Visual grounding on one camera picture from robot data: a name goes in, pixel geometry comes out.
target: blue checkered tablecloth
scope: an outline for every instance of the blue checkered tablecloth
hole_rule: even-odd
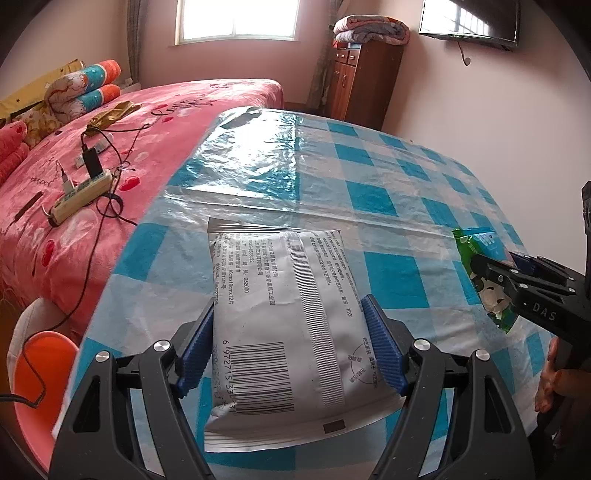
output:
[[[492,227],[509,250],[525,252],[472,172],[378,131],[254,108],[222,114],[154,200],[109,278],[68,397],[100,350],[140,353],[199,315],[213,293],[209,217],[340,229],[359,295],[373,293],[389,317],[442,351],[491,352],[526,430],[533,428],[533,397],[550,334],[523,319],[507,335],[497,329],[462,267],[452,235],[456,227]],[[200,447],[212,407],[210,386],[204,378],[183,400]],[[437,465],[452,398],[450,392],[441,398],[424,471]],[[137,395],[134,414],[151,465],[155,450]],[[327,473],[367,478],[397,418],[307,445],[207,453],[206,460],[220,480],[313,480]]]

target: rolled blanket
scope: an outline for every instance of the rolled blanket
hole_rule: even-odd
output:
[[[51,106],[54,103],[66,103],[113,82],[120,74],[121,67],[116,61],[102,61],[58,78],[47,88],[45,100]]]
[[[68,124],[121,95],[121,89],[111,84],[120,74],[116,61],[102,61],[58,78],[47,89],[45,101],[56,118]]]
[[[0,129],[0,185],[27,157],[29,147],[23,143],[26,135],[27,126],[22,121]]]
[[[116,99],[121,95],[121,89],[112,83],[104,85],[92,92],[85,93],[79,97],[64,103],[51,103],[51,109],[56,118],[63,124],[93,111],[94,109]]]

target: white plastic package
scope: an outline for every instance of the white plastic package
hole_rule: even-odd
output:
[[[398,410],[340,233],[222,222],[210,220],[216,304],[205,450],[300,445]]]

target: pillow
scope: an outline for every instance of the pillow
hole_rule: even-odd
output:
[[[63,126],[46,102],[41,102],[29,111],[21,113],[17,120],[22,120],[27,125],[24,142],[29,148],[34,148],[47,135]]]

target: black cable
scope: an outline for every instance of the black cable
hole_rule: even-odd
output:
[[[133,147],[135,146],[135,143],[139,137],[140,132],[142,132],[143,130],[145,130],[146,128],[151,127],[153,124],[148,125],[145,124],[142,128],[135,128],[133,130],[127,130],[127,131],[134,131],[137,132],[133,143],[131,144],[131,147],[129,148],[129,151],[127,153],[127,156],[125,157],[124,160],[121,159],[121,154],[119,153],[119,150],[117,150],[117,148],[111,143],[111,141],[109,140],[109,138],[103,134],[103,136],[106,138],[106,140],[109,142],[109,144],[111,145],[111,147],[113,147],[113,149],[115,150],[115,152],[117,153],[117,156],[119,157],[119,167],[117,167],[117,169],[119,169],[119,174],[116,176],[117,180],[115,182],[115,187],[112,189],[113,192],[115,192],[117,190],[117,187],[119,186],[119,182],[121,181],[121,165],[128,161],[129,155],[131,155],[131,151],[133,150]],[[91,127],[91,129],[97,130],[98,132],[100,132],[102,134],[102,130],[95,128],[95,127]],[[85,147],[84,144],[84,134],[85,132],[82,132],[82,135],[80,136],[80,140],[82,141],[82,145],[83,148]],[[114,216],[111,215],[107,215],[107,211],[108,209],[111,209],[113,211],[113,213],[115,214]],[[58,323],[56,323],[53,327],[45,329],[45,330],[41,330],[39,332],[35,332],[30,334],[25,341],[22,343],[22,357],[25,359],[25,362],[27,362],[27,365],[31,368],[31,370],[33,371],[33,374],[37,377],[37,379],[39,380],[39,383],[41,384],[41,394],[37,397],[37,399],[35,401],[31,401],[21,395],[16,395],[13,393],[2,393],[0,394],[0,402],[14,402],[14,403],[23,403],[31,408],[37,408],[39,406],[39,404],[43,401],[43,399],[45,398],[45,396],[47,395],[47,386],[45,384],[45,381],[43,380],[42,376],[39,374],[39,372],[35,369],[35,367],[33,366],[33,364],[30,362],[30,360],[27,357],[27,352],[26,352],[26,346],[27,343],[29,342],[29,340],[31,338],[33,338],[33,336],[35,336],[38,333],[41,332],[52,332],[55,331],[56,329],[58,329],[59,327],[61,327],[62,325],[64,325],[74,314],[74,312],[80,307],[80,304],[82,303],[82,300],[84,299],[84,294],[86,292],[86,287],[88,286],[88,281],[90,279],[90,268],[92,267],[92,259],[95,255],[95,251],[96,251],[96,247],[99,244],[99,239],[100,239],[100,233],[102,231],[103,228],[103,224],[105,223],[105,219],[106,218],[118,218],[120,220],[123,220],[124,222],[130,223],[132,225],[137,226],[137,223],[133,222],[132,220],[129,220],[127,218],[124,218],[121,216],[121,212],[123,211],[123,200],[121,200],[121,211],[119,213],[117,213],[115,211],[115,209],[113,208],[113,194],[111,193],[111,189],[109,189],[109,203],[107,204],[107,207],[105,209],[104,212],[101,212],[99,210],[99,213],[101,213],[101,219],[100,219],[100,224],[99,224],[99,229],[96,233],[96,238],[95,238],[95,243],[92,246],[92,249],[90,250],[90,257],[88,258],[88,263],[86,266],[86,274],[85,274],[85,278],[84,278],[84,283],[82,284],[82,291],[80,292],[80,297],[78,298],[78,301],[76,302],[76,305],[74,305],[74,308],[71,309],[71,311],[66,314],[66,316]]]

